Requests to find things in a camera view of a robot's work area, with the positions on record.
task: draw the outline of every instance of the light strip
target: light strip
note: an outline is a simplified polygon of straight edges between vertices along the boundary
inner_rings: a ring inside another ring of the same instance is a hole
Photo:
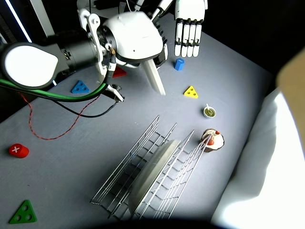
[[[12,14],[14,15],[14,18],[16,19],[17,23],[19,24],[24,36],[27,38],[28,42],[31,42],[32,43],[32,40],[30,39],[28,33],[25,31],[25,28],[23,27],[18,15],[16,14],[13,6],[11,5],[10,1],[9,0],[5,0],[6,4],[8,5],[10,11],[12,12]]]

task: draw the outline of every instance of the plate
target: plate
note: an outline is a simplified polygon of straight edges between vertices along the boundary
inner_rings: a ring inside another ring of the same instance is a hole
[[[135,213],[142,199],[162,172],[180,142],[179,140],[173,140],[160,146],[138,174],[132,185],[128,201],[128,209],[132,214]]]

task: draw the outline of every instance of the metal wire rack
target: metal wire rack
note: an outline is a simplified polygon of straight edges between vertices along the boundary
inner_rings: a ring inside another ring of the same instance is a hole
[[[119,220],[155,218],[168,219],[202,152],[211,136],[202,141],[194,150],[186,152],[192,131],[177,147],[155,182],[146,193],[134,214],[128,210],[128,195],[132,184],[144,165],[150,160],[155,150],[168,141],[177,123],[163,136],[157,132],[159,116],[149,125],[139,140],[131,148],[122,162],[106,180],[100,190],[92,198],[91,203],[102,206]]]

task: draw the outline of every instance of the white robotic hand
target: white robotic hand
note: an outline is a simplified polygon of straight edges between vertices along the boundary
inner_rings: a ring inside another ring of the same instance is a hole
[[[207,0],[176,0],[176,56],[198,56],[201,24],[207,9]]]

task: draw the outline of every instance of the gray table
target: gray table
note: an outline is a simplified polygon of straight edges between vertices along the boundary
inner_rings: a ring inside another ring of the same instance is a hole
[[[182,139],[195,130],[188,149],[198,144],[207,128],[216,128],[224,135],[225,146],[201,158],[174,211],[176,217],[210,219],[272,76],[204,33],[199,56],[185,58],[185,67],[178,72],[173,68],[176,57],[172,15],[165,16],[161,25],[169,40],[168,61],[159,70],[166,96],[151,89],[141,68],[126,69],[126,76],[114,79],[123,88],[125,102],[103,117],[81,118],[69,134],[58,140],[40,140],[30,132],[28,107],[0,124],[0,228],[8,226],[25,199],[32,202],[38,221],[10,228],[86,228],[114,220],[107,219],[106,212],[89,201],[157,115],[162,134],[178,123],[171,139]],[[96,75],[94,67],[79,71],[52,91],[70,95],[80,79],[93,90],[97,87]],[[190,85],[198,92],[198,99],[183,96]],[[112,102],[102,96],[85,114],[98,114]],[[202,108],[206,103],[217,110],[216,118],[204,118]],[[85,104],[68,106],[79,111]],[[44,137],[61,134],[76,118],[51,101],[36,99],[32,105],[34,129]],[[27,146],[29,156],[11,157],[8,147],[14,143]]]

